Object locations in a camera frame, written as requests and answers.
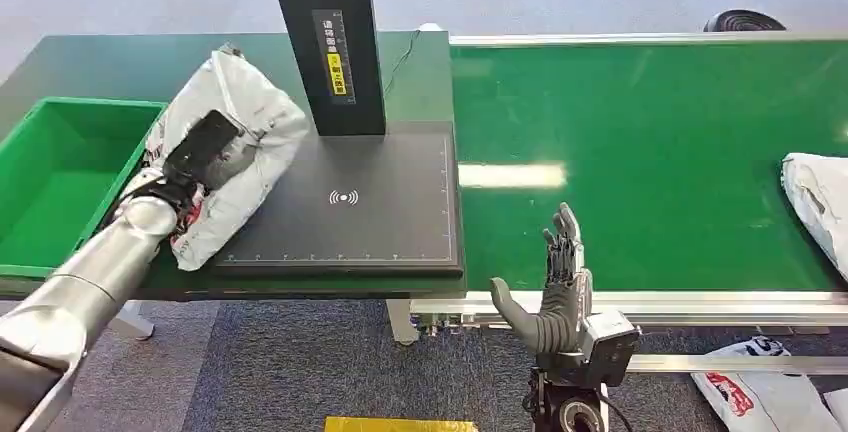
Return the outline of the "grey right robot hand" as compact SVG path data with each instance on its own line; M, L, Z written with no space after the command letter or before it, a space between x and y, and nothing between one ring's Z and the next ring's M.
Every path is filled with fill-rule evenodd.
M534 353L578 349L582 320L591 312L592 277L585 265L581 230L571 207L562 202L545 229L545 286L539 311L530 313L512 298L500 277L490 279L492 303L513 332Z

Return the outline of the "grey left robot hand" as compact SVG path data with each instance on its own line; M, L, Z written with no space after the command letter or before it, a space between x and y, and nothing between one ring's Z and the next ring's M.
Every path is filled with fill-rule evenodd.
M164 178L184 188L202 185L217 190L245 171L257 150L244 130L218 110L210 110L169 153Z

